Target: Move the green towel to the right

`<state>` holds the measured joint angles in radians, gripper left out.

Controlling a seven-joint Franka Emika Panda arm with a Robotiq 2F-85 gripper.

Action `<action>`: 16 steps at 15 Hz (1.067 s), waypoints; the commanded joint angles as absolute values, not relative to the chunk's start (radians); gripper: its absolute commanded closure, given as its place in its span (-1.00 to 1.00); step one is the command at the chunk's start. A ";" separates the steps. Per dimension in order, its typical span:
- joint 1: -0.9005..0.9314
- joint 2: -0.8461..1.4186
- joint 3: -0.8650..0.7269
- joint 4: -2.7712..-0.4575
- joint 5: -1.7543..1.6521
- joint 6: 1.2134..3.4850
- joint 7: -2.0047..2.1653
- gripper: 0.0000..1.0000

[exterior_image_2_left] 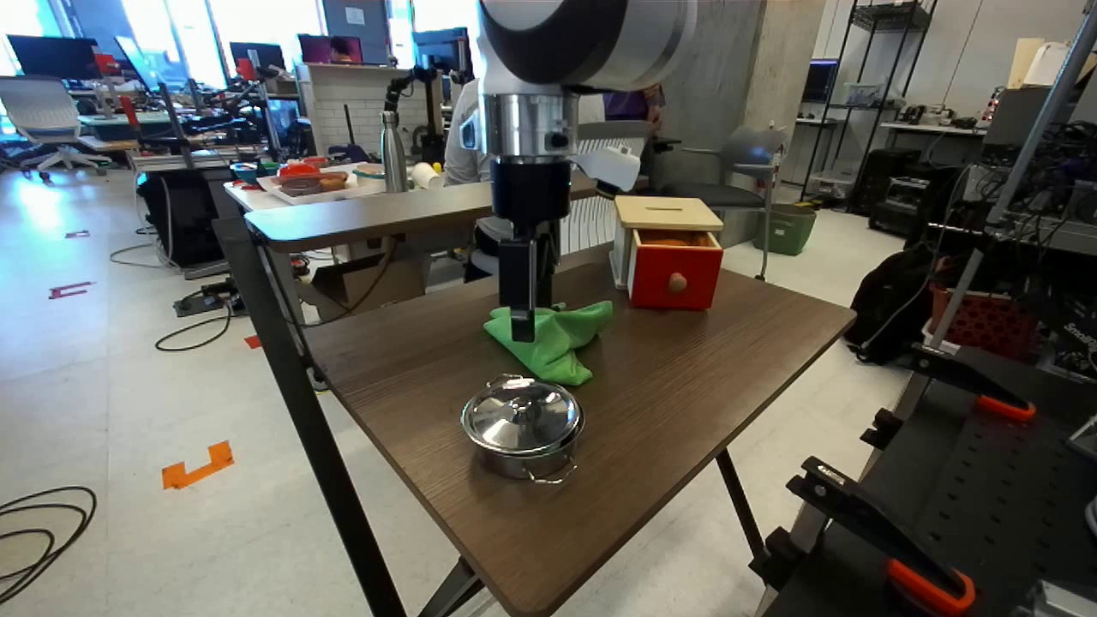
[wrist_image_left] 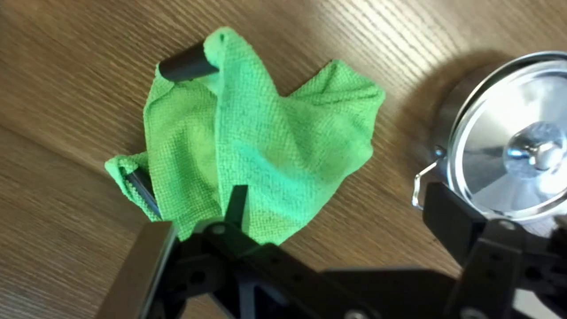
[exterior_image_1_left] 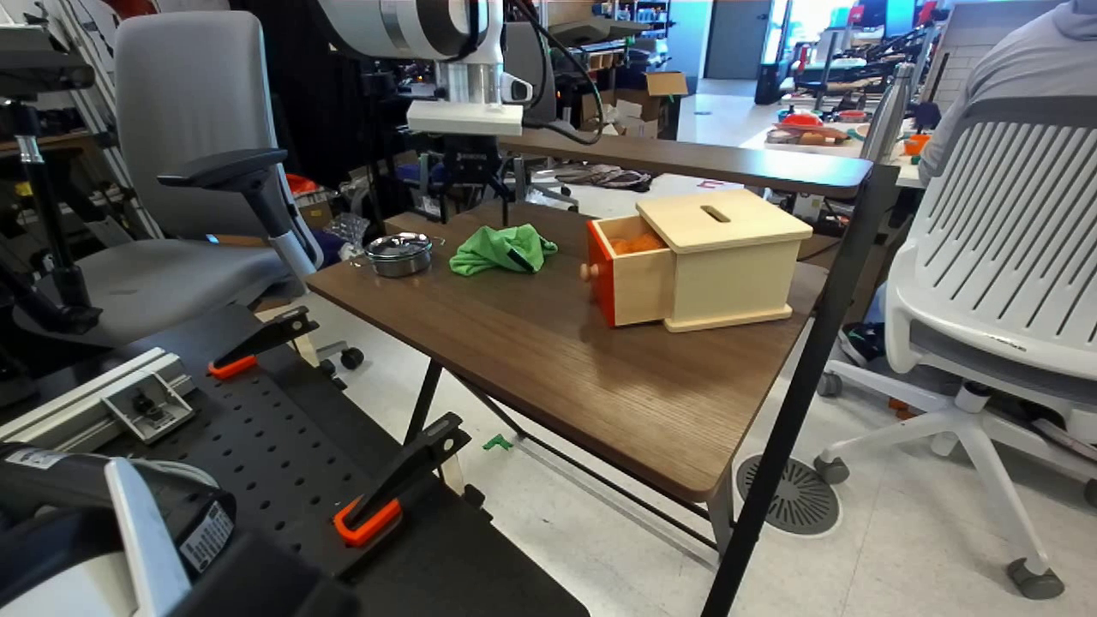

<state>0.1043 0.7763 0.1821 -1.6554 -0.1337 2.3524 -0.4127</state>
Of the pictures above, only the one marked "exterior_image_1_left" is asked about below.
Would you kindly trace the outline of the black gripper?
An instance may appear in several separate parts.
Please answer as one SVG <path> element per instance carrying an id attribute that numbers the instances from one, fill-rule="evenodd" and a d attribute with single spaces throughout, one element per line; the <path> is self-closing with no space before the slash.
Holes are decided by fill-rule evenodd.
<path id="1" fill-rule="evenodd" d="M 494 138 L 445 138 L 439 171 L 439 213 L 454 220 L 462 209 L 496 201 L 507 209 L 513 187 L 503 182 L 503 162 Z"/>

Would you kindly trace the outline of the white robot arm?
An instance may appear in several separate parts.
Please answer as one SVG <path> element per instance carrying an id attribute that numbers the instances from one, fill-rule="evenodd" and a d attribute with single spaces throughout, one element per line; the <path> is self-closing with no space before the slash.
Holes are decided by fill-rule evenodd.
<path id="1" fill-rule="evenodd" d="M 523 138 L 536 85 L 503 69 L 503 0 L 315 0 L 329 43 L 350 57 L 432 60 L 439 90 L 405 126 L 454 147 Z"/>

